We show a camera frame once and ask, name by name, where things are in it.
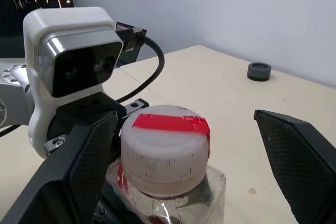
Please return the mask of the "clear plastic drink bottle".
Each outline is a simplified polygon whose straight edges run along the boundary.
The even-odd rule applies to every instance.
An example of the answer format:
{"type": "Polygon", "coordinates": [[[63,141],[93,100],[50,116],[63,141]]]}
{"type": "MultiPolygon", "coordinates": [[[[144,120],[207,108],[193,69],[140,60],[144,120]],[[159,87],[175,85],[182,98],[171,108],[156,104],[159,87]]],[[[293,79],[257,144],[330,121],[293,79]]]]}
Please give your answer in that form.
{"type": "Polygon", "coordinates": [[[146,195],[130,184],[117,159],[107,169],[107,182],[112,186],[130,218],[126,224],[224,224],[226,177],[208,166],[202,181],[191,191],[178,196],[157,197],[146,195]]]}

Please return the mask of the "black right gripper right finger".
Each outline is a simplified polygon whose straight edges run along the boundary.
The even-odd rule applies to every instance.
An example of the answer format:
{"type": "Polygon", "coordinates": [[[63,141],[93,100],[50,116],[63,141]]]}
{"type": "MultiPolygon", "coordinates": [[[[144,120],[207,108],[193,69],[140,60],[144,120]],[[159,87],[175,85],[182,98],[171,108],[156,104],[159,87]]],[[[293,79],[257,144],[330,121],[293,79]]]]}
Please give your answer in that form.
{"type": "Polygon", "coordinates": [[[273,176],[298,224],[336,224],[336,148],[310,123],[256,110],[273,176]]]}

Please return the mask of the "dark grey round puck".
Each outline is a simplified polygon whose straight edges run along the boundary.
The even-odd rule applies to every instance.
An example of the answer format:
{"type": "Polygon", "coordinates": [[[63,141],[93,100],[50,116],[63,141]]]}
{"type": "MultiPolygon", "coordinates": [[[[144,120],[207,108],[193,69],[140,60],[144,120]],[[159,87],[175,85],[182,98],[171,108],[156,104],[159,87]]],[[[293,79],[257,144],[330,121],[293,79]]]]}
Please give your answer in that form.
{"type": "Polygon", "coordinates": [[[248,65],[247,78],[253,81],[268,81],[271,75],[271,66],[262,62],[252,62],[248,65]]]}

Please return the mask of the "white bottle cap red tape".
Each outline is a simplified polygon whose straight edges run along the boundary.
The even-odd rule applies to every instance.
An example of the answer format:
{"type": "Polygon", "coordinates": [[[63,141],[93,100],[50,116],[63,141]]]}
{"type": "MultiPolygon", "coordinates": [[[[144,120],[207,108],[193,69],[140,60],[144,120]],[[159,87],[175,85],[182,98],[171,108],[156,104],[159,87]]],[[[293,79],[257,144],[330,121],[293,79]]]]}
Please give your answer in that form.
{"type": "Polygon", "coordinates": [[[118,185],[156,198],[175,197],[204,178],[210,156],[206,119],[188,109],[157,105],[132,113],[121,129],[118,185]]]}

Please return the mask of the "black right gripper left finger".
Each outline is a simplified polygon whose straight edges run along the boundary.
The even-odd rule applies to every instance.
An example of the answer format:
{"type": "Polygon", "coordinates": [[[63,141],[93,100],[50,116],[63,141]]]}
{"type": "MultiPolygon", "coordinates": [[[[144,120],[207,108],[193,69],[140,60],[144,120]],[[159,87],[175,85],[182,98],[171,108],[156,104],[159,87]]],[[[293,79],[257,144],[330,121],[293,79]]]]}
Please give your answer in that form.
{"type": "Polygon", "coordinates": [[[30,179],[0,224],[92,224],[109,161],[115,112],[73,127],[30,179]]]}

